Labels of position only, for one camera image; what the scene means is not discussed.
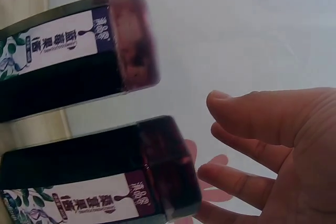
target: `white label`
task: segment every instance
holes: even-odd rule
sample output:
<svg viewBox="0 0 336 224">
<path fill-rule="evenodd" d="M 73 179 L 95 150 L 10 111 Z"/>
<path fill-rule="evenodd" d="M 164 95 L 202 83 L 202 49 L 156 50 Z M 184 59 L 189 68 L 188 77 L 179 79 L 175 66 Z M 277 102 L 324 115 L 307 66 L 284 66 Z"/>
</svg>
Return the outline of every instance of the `white label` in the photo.
<svg viewBox="0 0 336 224">
<path fill-rule="evenodd" d="M 0 81 L 114 48 L 108 6 L 60 18 L 0 41 Z"/>
<path fill-rule="evenodd" d="M 113 223 L 155 212 L 141 170 L 52 187 L 5 190 L 2 197 L 19 224 Z"/>
</svg>

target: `bottle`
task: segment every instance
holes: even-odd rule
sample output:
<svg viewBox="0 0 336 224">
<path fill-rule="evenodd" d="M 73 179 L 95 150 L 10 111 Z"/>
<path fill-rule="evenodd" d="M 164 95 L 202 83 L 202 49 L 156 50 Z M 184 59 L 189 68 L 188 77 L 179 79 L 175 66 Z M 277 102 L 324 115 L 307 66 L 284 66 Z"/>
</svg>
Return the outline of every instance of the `bottle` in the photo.
<svg viewBox="0 0 336 224">
<path fill-rule="evenodd" d="M 0 195 L 15 224 L 164 224 L 201 203 L 170 116 L 7 152 Z"/>
<path fill-rule="evenodd" d="M 0 122 L 159 79 L 145 0 L 82 0 L 0 30 Z"/>
</svg>

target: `green leaf illustration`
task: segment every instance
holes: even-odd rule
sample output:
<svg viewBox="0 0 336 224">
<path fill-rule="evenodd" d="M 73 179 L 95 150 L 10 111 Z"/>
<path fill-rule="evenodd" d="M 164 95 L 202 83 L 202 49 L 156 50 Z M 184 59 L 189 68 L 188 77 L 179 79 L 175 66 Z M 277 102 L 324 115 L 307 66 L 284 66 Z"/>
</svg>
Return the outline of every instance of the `green leaf illustration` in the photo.
<svg viewBox="0 0 336 224">
<path fill-rule="evenodd" d="M 11 55 L 15 54 L 15 52 L 16 52 L 16 46 L 15 46 L 13 43 L 10 43 L 10 44 L 8 45 L 8 52 L 9 52 Z"/>
<path fill-rule="evenodd" d="M 28 221 L 28 224 L 34 224 L 32 219 L 27 215 L 27 221 Z"/>
<path fill-rule="evenodd" d="M 28 196 L 27 197 L 23 197 L 23 204 L 25 204 L 26 207 L 29 207 L 29 199 Z"/>
<path fill-rule="evenodd" d="M 18 207 L 20 207 L 22 205 L 22 200 L 20 198 L 20 196 L 17 196 L 16 199 L 15 199 L 15 203 Z"/>
<path fill-rule="evenodd" d="M 33 201 L 35 202 L 36 205 L 38 205 L 39 207 L 45 207 L 44 201 L 37 196 L 33 196 Z"/>
<path fill-rule="evenodd" d="M 4 40 L 0 40 L 0 48 L 4 48 L 6 44 L 7 44 L 7 38 L 5 38 Z"/>
<path fill-rule="evenodd" d="M 10 79 L 12 77 L 16 77 L 18 75 L 19 75 L 18 73 L 11 74 L 10 76 L 6 76 L 5 80 Z"/>
<path fill-rule="evenodd" d="M 26 44 L 26 42 L 21 38 L 16 38 L 16 39 L 14 38 L 14 40 L 18 46 L 23 46 Z"/>
<path fill-rule="evenodd" d="M 53 202 L 54 199 L 52 198 L 52 196 L 46 194 L 46 193 L 40 193 L 40 196 L 42 197 L 42 199 L 44 199 L 45 201 L 49 201 L 49 202 Z"/>
<path fill-rule="evenodd" d="M 7 77 L 7 70 L 1 74 L 0 81 L 6 80 L 6 77 Z"/>
<path fill-rule="evenodd" d="M 20 217 L 21 217 L 22 222 L 26 222 L 27 221 L 27 217 L 26 217 L 25 213 L 22 210 L 20 211 Z"/>
<path fill-rule="evenodd" d="M 33 188 L 38 194 L 41 194 L 43 193 L 43 187 L 36 187 L 36 188 Z"/>
<path fill-rule="evenodd" d="M 29 196 L 29 191 L 28 191 L 28 189 L 21 189 L 21 193 L 22 193 L 22 196 L 23 196 L 24 198 L 28 198 L 28 196 Z"/>
</svg>

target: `hand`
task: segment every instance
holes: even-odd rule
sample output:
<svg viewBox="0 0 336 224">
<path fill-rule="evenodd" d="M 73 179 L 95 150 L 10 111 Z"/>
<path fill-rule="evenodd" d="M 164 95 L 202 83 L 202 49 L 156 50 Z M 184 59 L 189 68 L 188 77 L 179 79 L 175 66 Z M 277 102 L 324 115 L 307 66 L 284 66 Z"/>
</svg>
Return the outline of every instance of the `hand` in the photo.
<svg viewBox="0 0 336 224">
<path fill-rule="evenodd" d="M 253 92 L 231 98 L 213 91 L 212 134 L 273 172 L 270 179 L 217 165 L 201 180 L 262 211 L 259 217 L 202 202 L 204 224 L 336 223 L 336 89 Z"/>
</svg>

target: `white surface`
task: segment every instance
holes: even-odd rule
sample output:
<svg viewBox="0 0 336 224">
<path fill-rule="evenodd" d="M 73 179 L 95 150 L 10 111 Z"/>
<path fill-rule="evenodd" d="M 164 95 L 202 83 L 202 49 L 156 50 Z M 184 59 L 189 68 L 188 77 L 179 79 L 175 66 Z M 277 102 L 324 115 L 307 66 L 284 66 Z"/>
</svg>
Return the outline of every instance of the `white surface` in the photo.
<svg viewBox="0 0 336 224">
<path fill-rule="evenodd" d="M 50 0 L 51 7 L 77 0 Z M 162 80 L 154 88 L 67 110 L 74 135 L 156 115 L 175 117 L 198 145 L 196 166 L 226 154 L 229 165 L 265 168 L 219 143 L 205 105 L 213 89 L 253 90 L 336 84 L 336 0 L 147 0 Z M 233 199 L 219 204 L 258 214 Z"/>
</svg>

